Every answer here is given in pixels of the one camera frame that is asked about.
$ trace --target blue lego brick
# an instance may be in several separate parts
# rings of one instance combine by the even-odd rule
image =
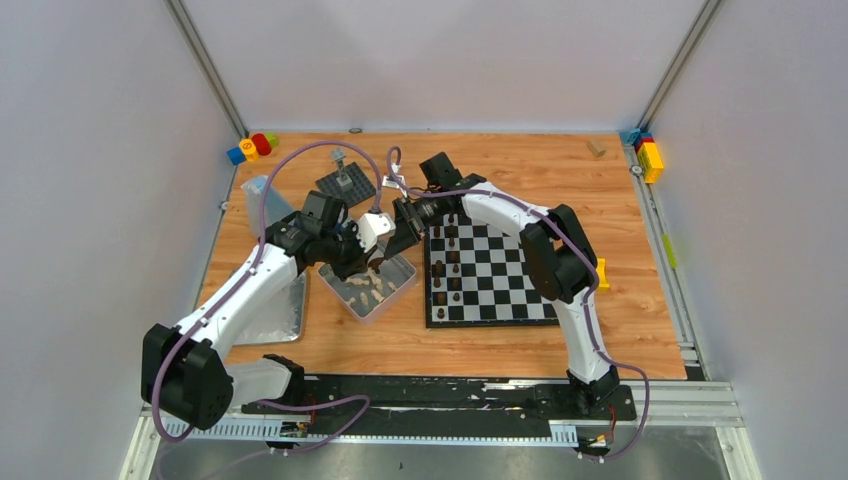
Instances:
[[[227,156],[230,158],[230,161],[233,162],[233,165],[244,163],[244,161],[247,160],[244,156],[244,152],[242,152],[239,147],[227,150]]]
[[[618,132],[618,137],[621,139],[621,143],[625,145],[632,145],[633,142],[639,139],[639,134],[642,133],[638,128],[634,128],[631,130],[622,130]]]

